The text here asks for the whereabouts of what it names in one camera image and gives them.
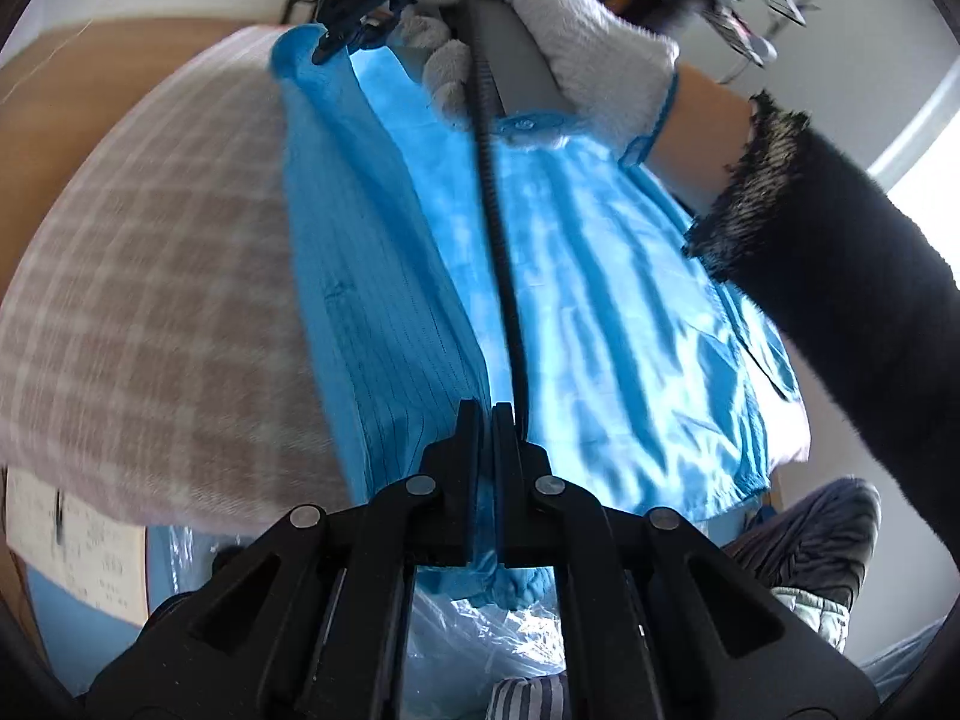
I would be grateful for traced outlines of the black sleeved right forearm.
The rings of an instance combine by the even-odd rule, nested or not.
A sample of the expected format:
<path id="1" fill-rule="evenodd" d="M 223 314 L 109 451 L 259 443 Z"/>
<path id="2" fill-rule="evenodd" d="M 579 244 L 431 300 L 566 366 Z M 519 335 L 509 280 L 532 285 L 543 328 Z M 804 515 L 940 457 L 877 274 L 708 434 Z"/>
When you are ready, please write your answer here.
<path id="1" fill-rule="evenodd" d="M 649 164 L 695 213 L 686 255 L 788 335 L 957 550 L 958 288 L 923 232 L 807 115 L 692 67 Z"/>

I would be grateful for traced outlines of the white gloved right hand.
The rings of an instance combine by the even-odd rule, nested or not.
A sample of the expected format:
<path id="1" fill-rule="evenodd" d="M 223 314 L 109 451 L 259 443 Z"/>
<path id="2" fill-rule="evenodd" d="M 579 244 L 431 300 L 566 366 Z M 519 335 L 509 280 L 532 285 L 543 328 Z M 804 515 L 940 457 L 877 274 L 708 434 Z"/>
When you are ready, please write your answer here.
<path id="1" fill-rule="evenodd" d="M 679 48 L 667 37 L 636 28 L 597 0 L 491 0 L 503 2 L 523 23 L 550 67 L 576 124 L 556 135 L 543 128 L 521 135 L 527 145 L 558 145 L 584 133 L 623 164 L 647 160 L 674 104 Z M 413 0 L 394 31 L 394 44 L 421 49 L 420 85 L 439 119 L 469 125 L 470 49 L 438 15 L 462 0 Z"/>

